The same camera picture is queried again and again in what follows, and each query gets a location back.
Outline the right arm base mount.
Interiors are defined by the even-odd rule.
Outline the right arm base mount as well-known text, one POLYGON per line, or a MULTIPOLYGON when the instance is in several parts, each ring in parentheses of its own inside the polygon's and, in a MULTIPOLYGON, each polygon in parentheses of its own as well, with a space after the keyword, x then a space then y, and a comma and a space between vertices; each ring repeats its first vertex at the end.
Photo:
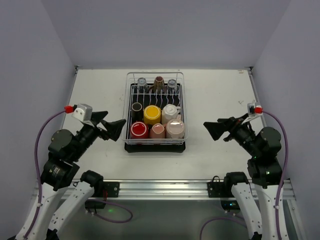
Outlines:
POLYGON ((207 182, 207 193, 209 198, 220 199, 220 205, 223 210, 227 212, 240 211, 240 206, 235 197, 230 190, 227 190, 224 181, 218 175, 215 175, 211 181, 207 182))

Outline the light pink mug dark interior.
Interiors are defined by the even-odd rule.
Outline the light pink mug dark interior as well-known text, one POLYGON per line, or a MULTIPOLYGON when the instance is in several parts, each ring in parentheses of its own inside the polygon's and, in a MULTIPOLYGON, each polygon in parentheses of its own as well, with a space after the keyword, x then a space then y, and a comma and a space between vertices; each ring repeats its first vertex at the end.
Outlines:
POLYGON ((185 134, 185 124, 179 119, 171 119, 165 127, 167 139, 182 139, 185 134))

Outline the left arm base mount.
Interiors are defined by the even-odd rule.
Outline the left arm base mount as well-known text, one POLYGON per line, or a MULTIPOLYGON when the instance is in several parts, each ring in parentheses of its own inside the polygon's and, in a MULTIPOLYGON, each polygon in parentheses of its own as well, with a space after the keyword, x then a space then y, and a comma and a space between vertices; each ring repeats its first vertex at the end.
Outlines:
POLYGON ((84 206, 87 210, 97 211, 104 209, 106 204, 93 201, 93 199, 107 201, 109 198, 117 198, 119 196, 120 183, 117 181, 102 181, 94 190, 93 195, 85 202, 84 206))

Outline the red mug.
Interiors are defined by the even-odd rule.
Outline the red mug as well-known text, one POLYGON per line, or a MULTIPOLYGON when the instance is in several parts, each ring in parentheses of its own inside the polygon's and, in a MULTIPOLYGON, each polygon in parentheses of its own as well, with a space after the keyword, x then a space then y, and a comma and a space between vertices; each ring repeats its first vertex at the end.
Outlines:
POLYGON ((136 121, 130 126, 130 136, 132 139, 147 139, 149 127, 142 121, 136 121))

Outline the black tumbler cup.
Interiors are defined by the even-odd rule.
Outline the black tumbler cup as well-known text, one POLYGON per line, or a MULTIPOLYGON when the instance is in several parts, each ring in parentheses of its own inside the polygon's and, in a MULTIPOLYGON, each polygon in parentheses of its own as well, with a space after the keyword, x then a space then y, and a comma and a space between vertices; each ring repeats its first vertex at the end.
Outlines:
POLYGON ((144 117, 143 106, 139 102, 135 102, 131 105, 131 119, 132 122, 142 122, 144 117))

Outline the pink floral mug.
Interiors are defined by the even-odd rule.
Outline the pink floral mug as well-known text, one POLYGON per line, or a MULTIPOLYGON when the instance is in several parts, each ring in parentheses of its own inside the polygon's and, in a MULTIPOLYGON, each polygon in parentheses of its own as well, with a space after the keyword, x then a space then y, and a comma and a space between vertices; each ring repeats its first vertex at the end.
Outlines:
POLYGON ((166 131, 165 127, 161 123, 156 123, 152 126, 149 137, 151 139, 165 139, 166 138, 166 131))

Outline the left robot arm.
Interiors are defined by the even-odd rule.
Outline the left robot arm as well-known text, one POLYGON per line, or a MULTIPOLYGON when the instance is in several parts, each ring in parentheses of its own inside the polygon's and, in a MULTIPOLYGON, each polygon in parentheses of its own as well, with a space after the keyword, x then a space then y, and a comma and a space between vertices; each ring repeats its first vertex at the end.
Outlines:
POLYGON ((37 170, 38 192, 35 202, 15 240, 56 240, 71 218, 85 205, 103 183, 103 176, 88 170, 81 176, 74 191, 59 204, 79 170, 76 164, 98 138, 117 141, 125 119, 107 122, 107 111, 92 112, 72 109, 72 116, 82 128, 72 134, 67 129, 56 131, 48 146, 48 161, 37 170))

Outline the yellow mug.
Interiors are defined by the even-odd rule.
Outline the yellow mug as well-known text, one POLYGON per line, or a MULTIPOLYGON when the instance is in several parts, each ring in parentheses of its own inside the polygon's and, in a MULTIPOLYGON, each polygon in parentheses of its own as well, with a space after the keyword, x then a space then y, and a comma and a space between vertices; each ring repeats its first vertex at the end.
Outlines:
POLYGON ((148 105, 143 111, 143 121, 146 125, 155 125, 161 122, 162 110, 156 105, 148 105))

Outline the white faceted mug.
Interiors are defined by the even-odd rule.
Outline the white faceted mug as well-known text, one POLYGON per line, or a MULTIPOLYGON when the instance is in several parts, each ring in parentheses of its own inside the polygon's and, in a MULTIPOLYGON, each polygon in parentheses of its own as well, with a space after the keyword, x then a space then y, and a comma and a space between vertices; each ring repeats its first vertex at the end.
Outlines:
POLYGON ((161 112, 161 123, 167 124, 170 120, 176 119, 181 113, 181 107, 173 104, 167 104, 161 112))

